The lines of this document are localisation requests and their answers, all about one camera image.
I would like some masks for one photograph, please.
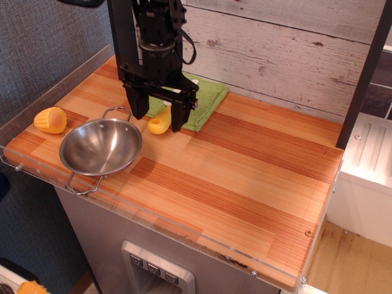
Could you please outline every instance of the gray carpet wall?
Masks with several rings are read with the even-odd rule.
[[[0,21],[0,127],[112,42],[106,2],[0,0]],[[11,185],[0,201],[0,257],[68,293],[87,267],[53,187],[1,162],[0,173]]]

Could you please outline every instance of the green towel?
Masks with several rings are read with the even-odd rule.
[[[188,122],[183,125],[183,129],[198,132],[226,96],[228,88],[225,85],[206,81],[189,73],[184,73],[184,76],[190,80],[198,80],[199,90],[196,93],[198,107],[190,112]],[[150,96],[147,116],[152,118],[165,107],[163,100]]]

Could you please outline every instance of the black robotic arm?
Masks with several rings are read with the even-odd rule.
[[[59,0],[83,7],[98,7],[104,0]],[[180,0],[108,0],[113,43],[120,80],[123,81],[133,115],[140,119],[149,109],[148,96],[171,102],[171,126],[181,130],[196,109],[198,86],[182,73],[196,51],[182,30],[186,9]],[[183,37],[194,53],[183,59]],[[180,89],[180,93],[163,87]]]

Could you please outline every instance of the wooden floor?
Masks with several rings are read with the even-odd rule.
[[[307,282],[328,294],[392,293],[392,248],[327,222]]]

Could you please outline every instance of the yellow object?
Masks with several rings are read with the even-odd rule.
[[[172,123],[172,107],[166,106],[157,116],[150,118],[147,122],[148,130],[156,135],[167,131]]]
[[[48,291],[36,281],[24,282],[20,285],[17,294],[47,294]]]
[[[34,125],[43,132],[60,134],[66,129],[67,115],[61,108],[51,107],[36,115]]]

